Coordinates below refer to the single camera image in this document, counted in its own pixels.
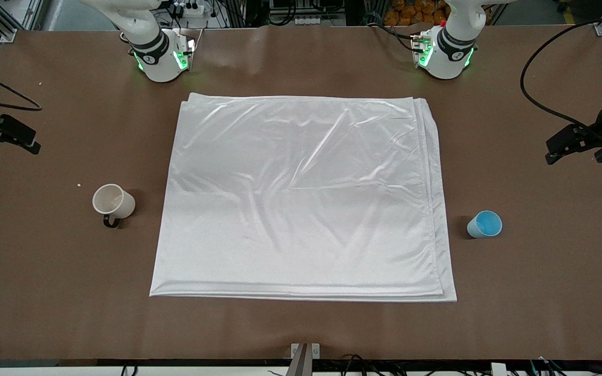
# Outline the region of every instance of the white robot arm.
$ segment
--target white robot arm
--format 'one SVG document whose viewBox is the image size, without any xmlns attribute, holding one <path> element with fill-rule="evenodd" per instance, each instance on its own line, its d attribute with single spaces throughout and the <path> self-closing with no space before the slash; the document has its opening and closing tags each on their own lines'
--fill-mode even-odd
<svg viewBox="0 0 602 376">
<path fill-rule="evenodd" d="M 434 26 L 413 40 L 415 66 L 432 76 L 451 79 L 470 64 L 475 40 L 487 21 L 482 5 L 511 3 L 515 0 L 445 0 L 452 9 L 447 23 Z"/>
<path fill-rule="evenodd" d="M 138 67 L 156 83 L 166 83 L 189 67 L 187 37 L 160 29 L 155 16 L 162 0 L 80 0 L 112 21 L 129 41 Z"/>
</svg>

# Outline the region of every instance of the white mug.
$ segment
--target white mug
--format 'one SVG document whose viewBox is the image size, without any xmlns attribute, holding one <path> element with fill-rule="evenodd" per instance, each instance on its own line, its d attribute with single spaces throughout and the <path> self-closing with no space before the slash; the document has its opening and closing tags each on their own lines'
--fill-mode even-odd
<svg viewBox="0 0 602 376">
<path fill-rule="evenodd" d="M 99 214 L 103 214 L 103 224 L 107 228 L 116 228 L 120 219 L 127 218 L 134 211 L 134 197 L 117 184 L 101 186 L 92 196 L 92 206 Z"/>
</svg>

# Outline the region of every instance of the brown table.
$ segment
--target brown table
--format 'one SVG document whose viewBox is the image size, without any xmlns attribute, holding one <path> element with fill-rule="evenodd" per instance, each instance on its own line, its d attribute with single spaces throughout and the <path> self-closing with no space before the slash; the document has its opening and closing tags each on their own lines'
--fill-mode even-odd
<svg viewBox="0 0 602 376">
<path fill-rule="evenodd" d="M 0 145 L 0 359 L 323 357 L 602 359 L 602 164 L 545 164 L 565 126 L 526 102 L 521 68 L 561 27 L 485 28 L 459 78 L 413 69 L 366 28 L 208 30 L 193 72 L 146 79 L 114 32 L 20 32 L 0 79 L 40 113 L 41 154 Z M 573 31 L 532 66 L 530 92 L 591 122 L 602 108 L 602 38 Z M 204 95 L 427 98 L 438 124 L 454 279 L 445 304 L 149 298 L 180 102 Z M 0 90 L 0 100 L 14 100 Z M 107 229 L 91 195 L 119 183 L 134 217 Z M 504 219 L 468 240 L 469 217 Z"/>
</svg>

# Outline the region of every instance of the folded white fabric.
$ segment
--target folded white fabric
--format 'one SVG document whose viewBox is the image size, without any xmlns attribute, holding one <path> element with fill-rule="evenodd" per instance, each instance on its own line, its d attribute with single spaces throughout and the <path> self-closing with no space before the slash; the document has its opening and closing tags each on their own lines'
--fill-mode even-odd
<svg viewBox="0 0 602 376">
<path fill-rule="evenodd" d="M 456 301 L 427 102 L 192 93 L 150 295 Z"/>
</svg>

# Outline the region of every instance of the green light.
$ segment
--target green light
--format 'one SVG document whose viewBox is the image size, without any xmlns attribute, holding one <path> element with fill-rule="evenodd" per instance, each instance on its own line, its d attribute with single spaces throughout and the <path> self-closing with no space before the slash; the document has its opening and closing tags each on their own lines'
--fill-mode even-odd
<svg viewBox="0 0 602 376">
<path fill-rule="evenodd" d="M 468 53 L 468 57 L 466 58 L 466 62 L 464 63 L 464 67 L 467 67 L 468 64 L 470 64 L 470 57 L 471 57 L 471 55 L 473 55 L 473 51 L 475 51 L 475 48 L 470 49 L 470 52 Z"/>
<path fill-rule="evenodd" d="M 429 46 L 427 50 L 424 52 L 424 55 L 420 58 L 420 65 L 426 67 L 431 59 L 431 55 L 433 54 L 433 46 Z"/>
<path fill-rule="evenodd" d="M 187 58 L 184 57 L 181 52 L 174 52 L 173 56 L 176 58 L 176 62 L 178 62 L 180 69 L 187 69 Z"/>
<path fill-rule="evenodd" d="M 141 64 L 141 60 L 138 59 L 138 55 L 134 52 L 134 57 L 136 58 L 136 62 L 138 62 L 138 68 L 143 71 L 143 64 Z"/>
</svg>

